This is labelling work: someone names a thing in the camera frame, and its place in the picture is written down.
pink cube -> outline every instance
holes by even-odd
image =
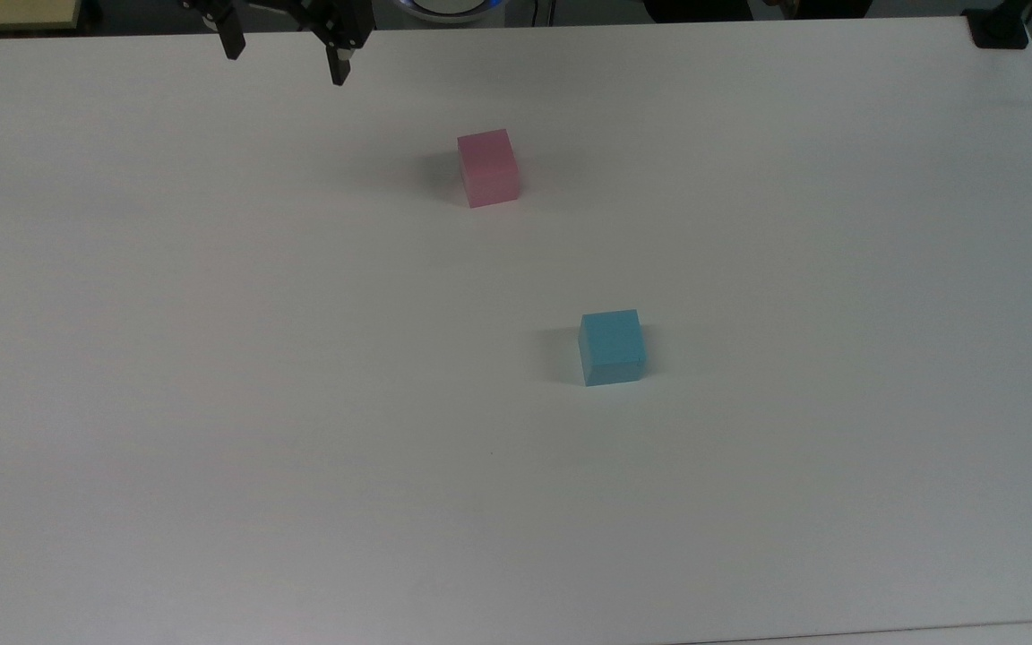
[[[519,168],[507,130],[459,136],[459,174],[470,207],[484,207],[519,197]]]

white table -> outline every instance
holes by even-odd
[[[526,189],[470,209],[493,127]],[[621,308],[651,373],[584,388]],[[0,645],[1027,620],[1032,50],[0,41]]]

foam block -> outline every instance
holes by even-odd
[[[507,130],[459,136],[459,174],[470,207],[483,207],[519,197],[519,168]]]
[[[648,361],[643,327],[634,309],[585,314],[580,320],[580,362],[584,384],[638,381]]]

blue cube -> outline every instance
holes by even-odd
[[[580,320],[580,361],[586,385],[639,381],[648,361],[639,314],[634,309],[585,314]]]

robotic arm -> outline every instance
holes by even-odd
[[[349,76],[353,52],[364,45],[373,32],[370,0],[249,0],[266,9],[289,13],[300,30],[309,29],[326,45],[332,85],[344,85]],[[233,0],[178,0],[184,9],[205,18],[221,36],[226,57],[236,60],[246,49],[246,34]]]

